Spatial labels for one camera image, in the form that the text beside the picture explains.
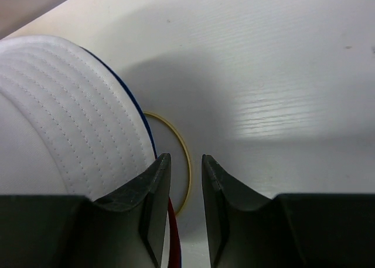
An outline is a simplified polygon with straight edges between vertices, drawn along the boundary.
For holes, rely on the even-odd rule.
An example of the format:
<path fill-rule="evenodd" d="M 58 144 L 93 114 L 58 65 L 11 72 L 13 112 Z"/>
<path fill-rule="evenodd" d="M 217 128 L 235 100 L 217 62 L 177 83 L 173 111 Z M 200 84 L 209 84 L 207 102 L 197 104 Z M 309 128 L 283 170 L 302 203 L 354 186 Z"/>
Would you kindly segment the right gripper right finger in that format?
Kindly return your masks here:
<path fill-rule="evenodd" d="M 373 267 L 374 195 L 267 198 L 202 157 L 212 267 Z"/>

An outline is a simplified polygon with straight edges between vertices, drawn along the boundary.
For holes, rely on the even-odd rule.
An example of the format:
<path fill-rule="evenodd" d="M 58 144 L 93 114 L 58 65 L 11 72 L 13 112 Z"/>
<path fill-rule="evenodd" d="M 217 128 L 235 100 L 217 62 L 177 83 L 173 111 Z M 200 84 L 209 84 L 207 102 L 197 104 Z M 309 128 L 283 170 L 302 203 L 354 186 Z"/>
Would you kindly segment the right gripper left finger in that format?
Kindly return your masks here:
<path fill-rule="evenodd" d="M 171 156 L 91 201 L 75 195 L 1 196 L 2 267 L 159 267 Z"/>

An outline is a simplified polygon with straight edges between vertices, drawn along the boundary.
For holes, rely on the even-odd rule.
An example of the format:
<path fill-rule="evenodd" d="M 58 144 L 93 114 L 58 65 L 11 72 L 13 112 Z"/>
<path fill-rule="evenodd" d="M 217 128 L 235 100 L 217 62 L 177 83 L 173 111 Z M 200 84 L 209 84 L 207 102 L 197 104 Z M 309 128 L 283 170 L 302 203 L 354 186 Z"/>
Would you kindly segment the dark red hat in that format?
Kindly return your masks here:
<path fill-rule="evenodd" d="M 181 268 L 182 257 L 180 248 L 180 239 L 176 216 L 173 210 L 172 201 L 168 202 L 168 218 L 169 218 L 169 260 L 168 268 Z"/>

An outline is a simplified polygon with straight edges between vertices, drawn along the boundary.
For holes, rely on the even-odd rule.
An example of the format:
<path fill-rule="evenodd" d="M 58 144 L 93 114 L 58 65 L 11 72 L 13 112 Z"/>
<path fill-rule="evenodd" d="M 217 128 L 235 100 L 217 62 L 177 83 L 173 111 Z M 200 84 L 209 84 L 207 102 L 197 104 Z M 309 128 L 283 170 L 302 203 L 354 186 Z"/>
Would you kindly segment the white hat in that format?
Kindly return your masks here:
<path fill-rule="evenodd" d="M 1 41 L 1 193 L 96 200 L 155 161 L 117 79 L 55 36 Z"/>

